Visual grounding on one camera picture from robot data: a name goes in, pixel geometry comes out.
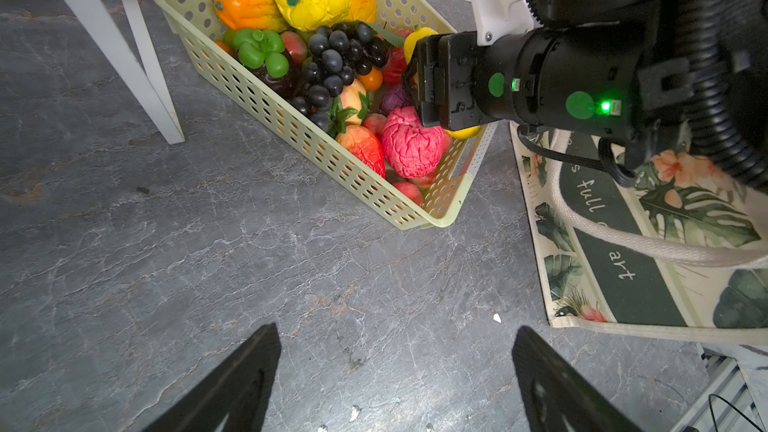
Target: green circle sticker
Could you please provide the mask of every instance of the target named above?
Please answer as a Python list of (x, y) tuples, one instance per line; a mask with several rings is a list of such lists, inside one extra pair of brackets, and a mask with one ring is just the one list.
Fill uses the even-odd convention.
[(488, 79), (488, 91), (494, 97), (501, 97), (504, 95), (504, 74), (496, 72)]
[(594, 115), (594, 100), (591, 95), (579, 90), (565, 100), (565, 109), (573, 118), (586, 120)]

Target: white rope handle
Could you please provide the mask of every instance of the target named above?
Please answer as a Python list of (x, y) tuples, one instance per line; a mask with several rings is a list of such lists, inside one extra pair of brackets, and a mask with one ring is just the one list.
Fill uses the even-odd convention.
[[(514, 130), (516, 125), (510, 122), (509, 127), (510, 133), (514, 135), (516, 133)], [(569, 131), (556, 130), (552, 140), (552, 150), (565, 152), (570, 137), (571, 133)], [(588, 218), (577, 214), (568, 206), (563, 198), (562, 191), (560, 190), (560, 173), (563, 163), (553, 160), (550, 164), (547, 188), (552, 197), (552, 206), (567, 224), (593, 237), (597, 237), (610, 244), (621, 245), (652, 258), (676, 264), (718, 268), (768, 267), (768, 253), (765, 251), (677, 244), (661, 238), (622, 232), (615, 228), (601, 226), (596, 222), (592, 222)]]

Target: white paint chip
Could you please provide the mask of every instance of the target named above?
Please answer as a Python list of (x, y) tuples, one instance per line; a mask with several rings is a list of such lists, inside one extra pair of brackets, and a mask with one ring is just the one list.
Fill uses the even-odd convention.
[(354, 422), (355, 420), (357, 420), (357, 416), (360, 415), (360, 410), (362, 409), (357, 407), (356, 405), (352, 406), (352, 416), (350, 417), (350, 422)]

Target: gray floor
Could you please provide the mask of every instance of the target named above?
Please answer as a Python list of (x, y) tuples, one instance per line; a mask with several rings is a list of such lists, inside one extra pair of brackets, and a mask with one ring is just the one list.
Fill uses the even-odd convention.
[(645, 430), (705, 386), (694, 344), (547, 326), (504, 127), (456, 224), (399, 232), (200, 78), (142, 1), (185, 144), (61, 0), (0, 0), (0, 429), (140, 430), (269, 322), (266, 430), (527, 430), (522, 324)]

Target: plastic basket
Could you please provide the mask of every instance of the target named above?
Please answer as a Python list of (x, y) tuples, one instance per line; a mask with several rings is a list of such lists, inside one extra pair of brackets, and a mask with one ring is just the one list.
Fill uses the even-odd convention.
[[(216, 17), (213, 0), (154, 1), (181, 37), (199, 74), (391, 224), (405, 230), (445, 227), (456, 220), (495, 123), (484, 126), (474, 140), (454, 141), (440, 161), (423, 207), (417, 207), (214, 43), (225, 28)], [(424, 0), (377, 0), (377, 6), (379, 23), (389, 28), (418, 25), (442, 34), (456, 32)]]

